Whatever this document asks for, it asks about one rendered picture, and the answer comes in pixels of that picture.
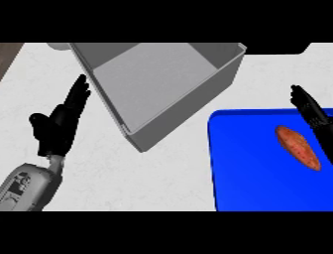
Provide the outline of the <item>black appliance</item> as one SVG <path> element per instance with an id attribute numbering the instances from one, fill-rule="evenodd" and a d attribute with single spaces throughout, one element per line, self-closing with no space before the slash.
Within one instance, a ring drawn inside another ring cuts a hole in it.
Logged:
<path id="1" fill-rule="evenodd" d="M 250 55 L 300 55 L 309 48 L 309 43 L 245 43 Z"/>

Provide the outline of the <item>blue tray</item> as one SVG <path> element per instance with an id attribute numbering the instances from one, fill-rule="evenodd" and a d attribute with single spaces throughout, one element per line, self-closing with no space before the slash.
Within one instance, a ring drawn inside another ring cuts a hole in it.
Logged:
<path id="1" fill-rule="evenodd" d="M 306 138 L 322 169 L 304 166 L 276 138 L 285 126 Z M 293 108 L 219 110 L 208 121 L 219 211 L 333 211 L 333 166 Z"/>

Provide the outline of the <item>grey open box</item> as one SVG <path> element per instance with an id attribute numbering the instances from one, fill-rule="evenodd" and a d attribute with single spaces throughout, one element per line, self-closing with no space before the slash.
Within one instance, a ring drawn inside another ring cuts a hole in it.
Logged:
<path id="1" fill-rule="evenodd" d="M 146 152 L 231 87 L 241 43 L 52 43 L 70 51 L 120 131 Z"/>

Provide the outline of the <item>orange sweet potato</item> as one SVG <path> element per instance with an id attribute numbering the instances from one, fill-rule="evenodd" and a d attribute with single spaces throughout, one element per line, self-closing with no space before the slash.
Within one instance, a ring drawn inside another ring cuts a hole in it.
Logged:
<path id="1" fill-rule="evenodd" d="M 275 128 L 275 133 L 281 146 L 297 161 L 313 171 L 321 171 L 322 164 L 304 136 L 282 125 Z"/>

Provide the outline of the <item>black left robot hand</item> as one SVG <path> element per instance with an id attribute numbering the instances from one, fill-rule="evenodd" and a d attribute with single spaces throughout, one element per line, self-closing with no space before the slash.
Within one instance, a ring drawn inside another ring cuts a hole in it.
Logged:
<path id="1" fill-rule="evenodd" d="M 64 157 L 68 154 L 77 137 L 89 97 L 87 77 L 81 74 L 67 100 L 56 106 L 52 114 L 34 113 L 30 116 L 34 137 L 40 141 L 39 155 L 42 157 L 53 155 Z"/>

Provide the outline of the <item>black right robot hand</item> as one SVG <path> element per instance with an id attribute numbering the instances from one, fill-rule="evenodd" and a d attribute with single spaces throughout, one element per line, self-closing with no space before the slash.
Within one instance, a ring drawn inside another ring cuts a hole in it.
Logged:
<path id="1" fill-rule="evenodd" d="M 310 126 L 327 158 L 333 166 L 333 116 L 329 116 L 306 89 L 291 85 L 291 103 Z"/>

